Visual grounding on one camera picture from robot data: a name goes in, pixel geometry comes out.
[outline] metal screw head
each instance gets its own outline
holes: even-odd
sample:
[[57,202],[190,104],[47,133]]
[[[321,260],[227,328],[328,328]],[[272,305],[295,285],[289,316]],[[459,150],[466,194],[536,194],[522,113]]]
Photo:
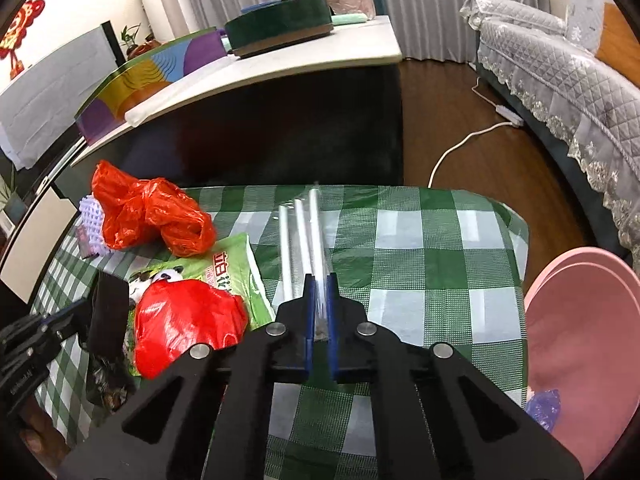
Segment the metal screw head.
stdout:
[[449,359],[453,355],[453,348],[446,343],[438,343],[433,347],[433,354],[440,359]]
[[356,330],[360,335],[374,335],[377,332],[378,327],[370,321],[365,321],[360,323]]
[[193,345],[191,350],[189,350],[189,355],[194,359],[204,359],[209,355],[211,350],[209,349],[209,345],[205,345],[204,343],[198,343],[197,345]]
[[282,335],[287,331],[287,326],[284,323],[274,322],[267,325],[267,334],[277,336]]

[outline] lace trim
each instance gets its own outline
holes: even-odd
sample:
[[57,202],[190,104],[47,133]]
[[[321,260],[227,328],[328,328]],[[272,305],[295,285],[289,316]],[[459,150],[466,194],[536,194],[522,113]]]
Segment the lace trim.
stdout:
[[500,84],[506,85],[511,94],[516,96],[537,120],[545,123],[555,137],[567,143],[567,156],[578,162],[591,188],[603,194],[602,205],[611,211],[620,244],[631,251],[634,271],[640,276],[640,215],[632,215],[632,203],[618,196],[618,172],[594,158],[595,146],[592,142],[586,146],[580,145],[575,137],[577,125],[567,125],[560,117],[550,115],[547,106],[524,89],[523,81],[518,81],[514,86],[513,74],[507,74],[499,63],[492,63],[487,56],[481,54],[478,54],[478,61],[485,69],[495,74]]

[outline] wooden floor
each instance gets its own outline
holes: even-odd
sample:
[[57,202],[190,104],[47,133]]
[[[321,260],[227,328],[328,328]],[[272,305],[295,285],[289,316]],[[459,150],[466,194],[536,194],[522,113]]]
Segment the wooden floor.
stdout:
[[[476,73],[452,62],[400,65],[404,111],[404,183],[427,186],[442,153],[469,133],[504,121],[473,94]],[[479,90],[503,101],[481,82]],[[525,291],[556,256],[593,245],[586,220],[544,147],[532,132],[502,127],[469,140],[440,165],[433,187],[467,189],[509,205],[529,225]]]

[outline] colorful panel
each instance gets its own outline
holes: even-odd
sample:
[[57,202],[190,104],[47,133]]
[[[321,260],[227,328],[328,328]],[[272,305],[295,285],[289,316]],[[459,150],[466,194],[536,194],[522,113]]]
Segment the colorful panel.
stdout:
[[76,114],[89,144],[124,124],[124,114],[226,51],[215,28],[178,38],[125,63],[95,89]]

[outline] panda print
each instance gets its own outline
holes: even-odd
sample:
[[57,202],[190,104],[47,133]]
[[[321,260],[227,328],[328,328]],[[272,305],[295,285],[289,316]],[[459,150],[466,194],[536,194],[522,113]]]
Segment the panda print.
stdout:
[[167,280],[168,282],[180,282],[183,280],[183,270],[183,266],[176,266],[173,269],[159,270],[155,274],[152,274],[150,270],[133,274],[129,279],[129,309],[135,309],[152,283],[160,282],[161,280]]

